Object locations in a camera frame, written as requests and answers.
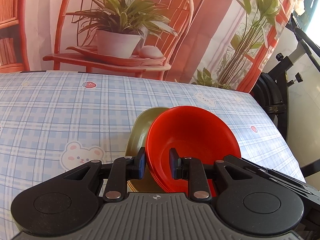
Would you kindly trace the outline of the red plastic bowl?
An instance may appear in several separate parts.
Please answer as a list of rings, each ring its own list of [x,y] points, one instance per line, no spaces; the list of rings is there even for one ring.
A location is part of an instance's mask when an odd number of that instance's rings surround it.
[[[240,158],[239,144],[231,129],[215,114],[194,106],[173,107],[160,114],[146,136],[148,168],[165,192],[188,193],[186,180],[174,180],[169,164],[169,150],[180,157],[200,159],[212,165],[227,155]]]

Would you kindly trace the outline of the blue plaid bear bedsheet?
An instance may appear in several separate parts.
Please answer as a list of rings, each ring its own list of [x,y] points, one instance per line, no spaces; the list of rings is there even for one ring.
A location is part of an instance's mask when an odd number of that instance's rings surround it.
[[[247,93],[103,74],[2,74],[1,239],[17,233],[12,200],[64,172],[60,157],[68,143],[96,147],[109,163],[124,155],[140,113],[180,105],[217,115],[234,133],[245,159],[303,180],[287,143]]]

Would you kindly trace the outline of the printed plant chair backdrop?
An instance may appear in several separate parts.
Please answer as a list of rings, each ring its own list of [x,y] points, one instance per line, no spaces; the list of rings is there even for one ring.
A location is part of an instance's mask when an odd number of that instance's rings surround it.
[[[1,0],[1,72],[253,89],[299,0]]]

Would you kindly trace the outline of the black metal stand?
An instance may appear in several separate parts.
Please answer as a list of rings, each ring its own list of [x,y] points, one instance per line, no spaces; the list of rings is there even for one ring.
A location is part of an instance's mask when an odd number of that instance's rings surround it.
[[[319,46],[291,16],[291,49],[262,72],[251,94],[297,158],[305,178],[319,173]]]

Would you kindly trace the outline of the olive green plastic plate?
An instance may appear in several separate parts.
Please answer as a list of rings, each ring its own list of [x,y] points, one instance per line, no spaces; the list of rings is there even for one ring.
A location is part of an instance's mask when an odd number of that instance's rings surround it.
[[[167,111],[167,107],[154,107],[142,112],[135,121],[127,142],[125,156],[135,157],[140,148],[145,146],[146,136],[155,119]],[[144,177],[141,180],[133,179],[127,182],[132,192],[153,192],[163,193],[163,189],[155,182],[146,166]]]

